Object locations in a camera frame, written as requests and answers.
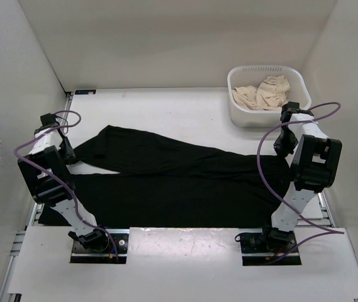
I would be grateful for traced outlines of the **black trousers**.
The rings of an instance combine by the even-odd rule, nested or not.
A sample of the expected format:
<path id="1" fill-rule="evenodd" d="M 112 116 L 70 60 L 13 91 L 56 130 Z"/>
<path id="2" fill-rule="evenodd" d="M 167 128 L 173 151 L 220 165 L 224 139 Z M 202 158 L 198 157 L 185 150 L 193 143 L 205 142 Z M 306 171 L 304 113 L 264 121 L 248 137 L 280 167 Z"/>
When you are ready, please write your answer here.
<path id="1" fill-rule="evenodd" d="M 76 196 L 110 228 L 258 228 L 290 185 L 276 155 L 240 155 L 107 126 L 74 149 L 105 170 L 74 175 Z"/>

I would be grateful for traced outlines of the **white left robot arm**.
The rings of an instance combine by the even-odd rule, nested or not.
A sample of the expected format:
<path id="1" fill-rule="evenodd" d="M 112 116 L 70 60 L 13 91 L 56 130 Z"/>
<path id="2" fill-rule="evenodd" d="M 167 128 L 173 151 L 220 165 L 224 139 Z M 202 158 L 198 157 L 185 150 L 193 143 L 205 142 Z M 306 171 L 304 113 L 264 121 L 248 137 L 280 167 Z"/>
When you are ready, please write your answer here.
<path id="1" fill-rule="evenodd" d="M 69 237 L 83 248 L 102 252 L 111 246 L 109 233 L 79 201 L 68 169 L 76 157 L 64 130 L 78 125 L 81 116 L 74 111 L 77 121 L 70 125 L 62 122 L 62 113 L 68 111 L 42 115 L 33 139 L 16 147 L 13 153 L 34 202 L 60 214 L 73 228 Z"/>

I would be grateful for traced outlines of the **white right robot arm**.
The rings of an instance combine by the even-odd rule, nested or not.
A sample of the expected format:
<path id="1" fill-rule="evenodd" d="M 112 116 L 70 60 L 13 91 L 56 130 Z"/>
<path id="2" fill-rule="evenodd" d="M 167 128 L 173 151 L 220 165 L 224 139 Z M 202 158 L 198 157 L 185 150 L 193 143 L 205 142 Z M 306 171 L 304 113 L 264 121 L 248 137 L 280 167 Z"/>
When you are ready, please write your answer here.
<path id="1" fill-rule="evenodd" d="M 342 142 L 324 134 L 314 119 L 313 113 L 301 109 L 299 103 L 288 102 L 282 107 L 281 131 L 274 150 L 279 157 L 293 158 L 284 201 L 260 235 L 260 245 L 266 251 L 290 246 L 299 215 L 310 200 L 334 183 Z"/>

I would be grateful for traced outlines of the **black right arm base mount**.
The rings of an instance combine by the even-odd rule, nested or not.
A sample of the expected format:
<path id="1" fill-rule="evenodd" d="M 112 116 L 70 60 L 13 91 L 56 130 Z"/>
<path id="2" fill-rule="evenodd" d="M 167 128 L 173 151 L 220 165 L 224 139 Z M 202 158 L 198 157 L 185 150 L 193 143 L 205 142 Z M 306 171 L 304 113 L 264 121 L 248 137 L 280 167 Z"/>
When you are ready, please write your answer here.
<path id="1" fill-rule="evenodd" d="M 301 258 L 296 238 L 292 233 L 290 239 L 278 241 L 268 238 L 262 232 L 253 230 L 235 236 L 240 244 L 242 265 L 246 266 L 300 266 Z"/>

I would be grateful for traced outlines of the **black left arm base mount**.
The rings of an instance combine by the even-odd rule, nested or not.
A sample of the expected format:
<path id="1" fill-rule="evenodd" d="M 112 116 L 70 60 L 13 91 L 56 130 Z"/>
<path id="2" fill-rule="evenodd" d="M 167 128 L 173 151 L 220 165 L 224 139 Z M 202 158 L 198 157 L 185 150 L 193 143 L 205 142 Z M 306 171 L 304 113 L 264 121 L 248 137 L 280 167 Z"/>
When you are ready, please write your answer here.
<path id="1" fill-rule="evenodd" d="M 109 235 L 95 230 L 86 236 L 78 237 L 68 233 L 73 239 L 70 263 L 73 264 L 126 264 L 129 246 L 129 229 L 106 229 Z"/>

